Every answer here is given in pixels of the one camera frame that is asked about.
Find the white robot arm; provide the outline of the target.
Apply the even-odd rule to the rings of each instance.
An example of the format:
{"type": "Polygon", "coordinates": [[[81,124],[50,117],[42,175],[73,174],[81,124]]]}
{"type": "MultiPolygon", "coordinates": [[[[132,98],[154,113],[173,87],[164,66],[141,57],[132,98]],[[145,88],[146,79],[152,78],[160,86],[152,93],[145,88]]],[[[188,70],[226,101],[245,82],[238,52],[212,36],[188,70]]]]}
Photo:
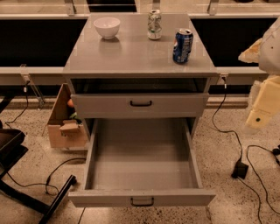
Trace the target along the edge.
{"type": "Polygon", "coordinates": [[[280,17],[238,60],[257,63],[268,77],[251,89],[251,103],[245,125],[252,130],[265,127],[280,112],[280,17]]]}

